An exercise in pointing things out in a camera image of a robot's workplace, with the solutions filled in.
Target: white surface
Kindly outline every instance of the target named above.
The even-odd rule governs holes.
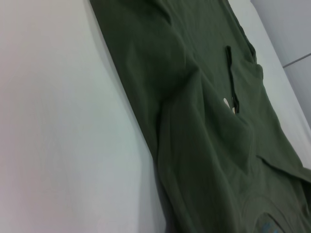
[[[311,125],[311,57],[286,67],[285,72]]]
[[[231,3],[308,163],[310,130],[259,17]],[[150,153],[88,2],[0,1],[0,32],[0,232],[163,233]]]
[[[311,53],[310,0],[252,0],[282,66]]]

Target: t-shirt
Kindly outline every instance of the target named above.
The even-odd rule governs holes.
[[[91,4],[181,231],[311,232],[311,172],[228,1]]]

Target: white bed sheet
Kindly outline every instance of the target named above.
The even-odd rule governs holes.
[[[310,167],[310,129],[262,23],[249,0],[230,3]],[[165,232],[152,159],[88,1],[0,1],[0,33],[0,232]]]

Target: green fabric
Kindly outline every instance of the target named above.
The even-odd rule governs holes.
[[[267,214],[286,233],[311,232],[311,172],[228,1],[91,4],[182,231],[256,232]]]

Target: olive green t-shirt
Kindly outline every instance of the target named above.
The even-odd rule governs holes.
[[[181,231],[311,232],[311,172],[228,1],[91,4]]]

